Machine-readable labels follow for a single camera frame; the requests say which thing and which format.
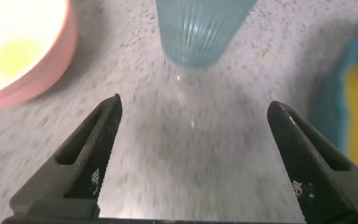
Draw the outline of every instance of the granite countertop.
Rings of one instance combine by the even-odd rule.
[[[266,112],[308,116],[347,40],[358,1],[259,0],[213,67],[164,56],[153,0],[74,0],[80,41],[51,90],[0,111],[0,221],[9,198],[89,112],[124,108],[99,198],[101,216],[303,222]]]

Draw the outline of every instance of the blue plastic cup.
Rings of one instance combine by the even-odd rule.
[[[215,63],[256,1],[156,0],[165,54],[184,67]]]

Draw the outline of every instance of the white countertop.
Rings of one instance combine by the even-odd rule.
[[[81,37],[69,71],[0,111],[0,221],[10,197],[103,99],[124,108],[101,216],[303,222],[267,124],[272,100],[308,115],[355,37],[358,1],[259,0],[204,71],[164,56],[153,0],[74,0]]]

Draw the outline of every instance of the teal object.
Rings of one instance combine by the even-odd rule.
[[[257,0],[156,0],[166,56],[184,67],[218,61]]]
[[[351,65],[355,64],[358,64],[358,33],[326,80],[312,120],[313,126],[344,155],[348,155],[346,139],[349,128],[345,78]]]

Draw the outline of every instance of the bowl rim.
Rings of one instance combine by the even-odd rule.
[[[59,28],[59,30],[57,32],[57,35],[55,36],[55,39],[53,40],[53,42],[49,46],[46,46],[46,48],[42,51],[41,55],[27,69],[25,69],[23,72],[15,75],[11,79],[0,83],[0,91],[5,89],[5,88],[7,88],[10,85],[12,85],[14,82],[20,80],[23,76],[25,76],[31,70],[33,70],[45,58],[45,56],[49,54],[49,52],[51,51],[52,47],[56,44],[56,42],[58,41],[59,37],[62,35],[64,26],[67,23],[68,16],[69,16],[69,13],[70,13],[70,9],[71,9],[70,0],[62,0],[62,1],[64,1],[66,9],[65,9],[65,13],[64,13],[64,18],[62,19],[62,23],[60,24],[60,28]]]

